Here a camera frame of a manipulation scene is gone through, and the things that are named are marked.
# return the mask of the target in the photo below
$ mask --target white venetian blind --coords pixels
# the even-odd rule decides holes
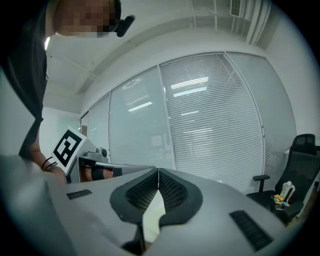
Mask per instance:
[[[176,167],[250,193],[263,171],[263,137],[251,93],[223,53],[161,65]]]
[[[156,68],[111,92],[111,162],[172,168],[163,94]]]
[[[265,168],[274,189],[285,165],[285,151],[296,136],[296,124],[286,90],[277,73],[263,57],[228,53],[244,76],[261,114],[265,134]]]
[[[107,151],[107,158],[110,160],[109,153],[109,95],[94,104],[89,110],[87,137],[97,148],[104,148]]]

